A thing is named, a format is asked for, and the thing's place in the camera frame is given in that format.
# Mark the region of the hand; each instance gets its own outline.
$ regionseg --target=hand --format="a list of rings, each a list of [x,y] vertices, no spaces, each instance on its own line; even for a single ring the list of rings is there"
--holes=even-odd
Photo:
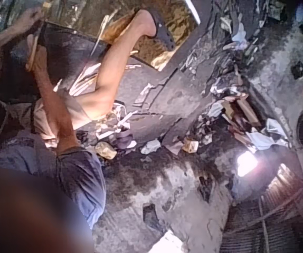
[[[30,34],[27,37],[27,45],[29,47],[29,52],[31,52],[33,43],[34,43],[34,37],[33,34]],[[46,47],[40,45],[37,46],[32,70],[34,73],[47,72]]]
[[[41,7],[27,9],[13,24],[12,28],[17,34],[25,33],[43,16]]]

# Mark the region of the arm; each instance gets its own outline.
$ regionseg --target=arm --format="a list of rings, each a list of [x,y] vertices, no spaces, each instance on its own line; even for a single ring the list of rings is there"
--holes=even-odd
[[[28,42],[31,48],[33,36],[29,36]],[[53,85],[47,72],[47,51],[42,46],[38,46],[33,73],[41,94],[48,124],[58,139],[57,154],[59,155],[69,148],[78,147],[71,115],[58,94],[53,91]]]
[[[27,32],[42,17],[41,8],[27,9],[20,18],[0,33],[0,48],[20,34]]]

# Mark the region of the stone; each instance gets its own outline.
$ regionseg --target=stone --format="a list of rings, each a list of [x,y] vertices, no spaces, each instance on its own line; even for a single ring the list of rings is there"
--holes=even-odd
[[[203,138],[202,143],[204,145],[208,145],[209,143],[212,143],[212,141],[213,141],[213,134],[210,133]]]
[[[180,152],[181,148],[183,147],[183,142],[182,141],[178,141],[175,142],[171,145],[165,145],[165,147],[167,148],[167,150],[169,150],[171,153],[173,153],[174,155],[178,155],[178,153]]]
[[[140,159],[141,162],[152,162],[152,159],[150,157],[145,157]]]
[[[95,146],[95,151],[98,155],[108,160],[114,159],[118,153],[110,144],[104,141],[98,142],[98,144]]]
[[[155,139],[153,141],[147,142],[147,144],[141,149],[142,154],[149,154],[155,152],[161,147],[161,143]]]

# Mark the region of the foot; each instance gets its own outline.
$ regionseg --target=foot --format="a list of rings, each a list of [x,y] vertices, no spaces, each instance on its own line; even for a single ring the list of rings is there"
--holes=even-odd
[[[131,21],[131,24],[140,27],[144,35],[154,37],[156,34],[154,19],[149,11],[146,11],[145,9],[141,9],[137,12],[134,19]]]

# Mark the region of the rock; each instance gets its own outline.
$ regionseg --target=rock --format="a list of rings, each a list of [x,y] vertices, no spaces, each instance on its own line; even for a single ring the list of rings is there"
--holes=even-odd
[[[137,145],[136,141],[131,141],[130,144],[127,146],[127,149],[132,149]]]
[[[210,133],[203,138],[202,143],[204,145],[208,145],[209,143],[212,143],[212,141],[213,141],[213,134]]]
[[[193,141],[186,138],[184,140],[182,149],[187,153],[196,153],[198,149],[198,141]]]
[[[154,141],[149,141],[147,144],[141,149],[142,154],[149,154],[155,152],[161,147],[161,143],[155,139]]]
[[[141,162],[152,162],[152,159],[150,157],[145,157],[140,159]]]
[[[174,155],[178,155],[179,151],[181,150],[181,148],[183,147],[183,142],[182,141],[178,141],[175,142],[171,145],[165,145],[165,147]]]
[[[110,144],[104,141],[98,142],[98,144],[95,146],[95,151],[97,154],[108,160],[114,159],[118,153]]]

